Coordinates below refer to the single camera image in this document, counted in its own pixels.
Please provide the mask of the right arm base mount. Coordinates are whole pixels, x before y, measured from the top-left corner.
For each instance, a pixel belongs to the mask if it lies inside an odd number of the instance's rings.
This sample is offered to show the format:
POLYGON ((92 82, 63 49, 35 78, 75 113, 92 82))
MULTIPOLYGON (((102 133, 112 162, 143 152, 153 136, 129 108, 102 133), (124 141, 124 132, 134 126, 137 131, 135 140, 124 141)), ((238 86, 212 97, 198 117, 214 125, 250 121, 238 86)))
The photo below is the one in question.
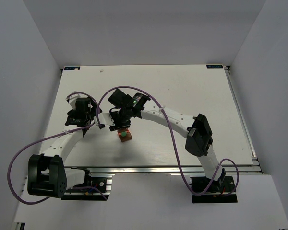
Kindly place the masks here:
MULTIPOLYGON (((196 193, 202 192, 208 185, 209 180, 206 177, 191 177, 191 182, 189 185, 192 190, 196 193)), ((204 195, 195 196, 192 195, 193 204, 220 204, 220 203, 237 203, 237 195, 234 190, 230 195, 228 195, 235 188, 235 183, 232 176, 226 176, 222 185, 218 186, 212 183, 209 189, 204 195)))

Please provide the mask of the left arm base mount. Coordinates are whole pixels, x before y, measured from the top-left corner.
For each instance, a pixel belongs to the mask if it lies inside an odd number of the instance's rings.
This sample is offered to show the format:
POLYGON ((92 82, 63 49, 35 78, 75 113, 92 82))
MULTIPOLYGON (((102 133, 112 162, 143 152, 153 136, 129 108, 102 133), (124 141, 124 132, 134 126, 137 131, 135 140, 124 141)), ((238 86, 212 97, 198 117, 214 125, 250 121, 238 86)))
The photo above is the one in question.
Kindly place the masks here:
POLYGON ((89 169, 68 168, 65 170, 67 188, 61 200, 106 201, 109 198, 112 175, 94 173, 89 169))

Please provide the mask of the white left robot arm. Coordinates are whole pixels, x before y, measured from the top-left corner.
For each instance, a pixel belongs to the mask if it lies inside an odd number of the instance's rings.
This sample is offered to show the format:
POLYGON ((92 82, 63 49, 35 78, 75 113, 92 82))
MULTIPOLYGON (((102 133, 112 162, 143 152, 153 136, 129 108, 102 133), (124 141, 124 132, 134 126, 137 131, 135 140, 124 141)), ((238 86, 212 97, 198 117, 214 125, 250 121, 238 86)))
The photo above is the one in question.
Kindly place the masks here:
POLYGON ((85 136, 96 115, 96 103, 89 97, 71 102, 61 136, 28 162, 27 191, 30 195, 62 198, 74 186, 88 186, 88 171, 65 168, 64 162, 75 145, 85 136))

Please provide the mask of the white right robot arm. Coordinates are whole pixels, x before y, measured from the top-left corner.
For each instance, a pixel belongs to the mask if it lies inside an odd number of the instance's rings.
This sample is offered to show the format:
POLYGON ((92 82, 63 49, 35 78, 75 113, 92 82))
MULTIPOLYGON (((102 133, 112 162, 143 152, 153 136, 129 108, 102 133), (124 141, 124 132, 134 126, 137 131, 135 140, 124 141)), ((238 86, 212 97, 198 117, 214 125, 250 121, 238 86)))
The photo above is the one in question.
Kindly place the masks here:
POLYGON ((108 101, 118 109, 110 111, 113 120, 110 130, 126 129, 131 126, 131 118, 139 118, 156 122, 186 139, 185 149, 200 161, 205 177, 213 179, 215 183, 223 183, 226 171, 219 165, 214 153, 212 130, 205 115, 190 116, 172 109, 162 107, 153 97, 143 93, 136 93, 133 97, 116 89, 108 101))

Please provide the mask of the brown rectangular wood block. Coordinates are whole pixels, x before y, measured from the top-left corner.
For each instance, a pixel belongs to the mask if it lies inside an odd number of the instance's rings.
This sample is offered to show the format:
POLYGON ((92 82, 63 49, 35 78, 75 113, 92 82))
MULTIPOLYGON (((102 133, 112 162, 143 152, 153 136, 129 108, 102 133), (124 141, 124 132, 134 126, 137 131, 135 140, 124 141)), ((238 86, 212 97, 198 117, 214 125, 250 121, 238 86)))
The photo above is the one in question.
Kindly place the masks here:
POLYGON ((130 133, 127 133, 125 136, 119 135, 121 142, 126 142, 132 139, 132 136, 130 133))

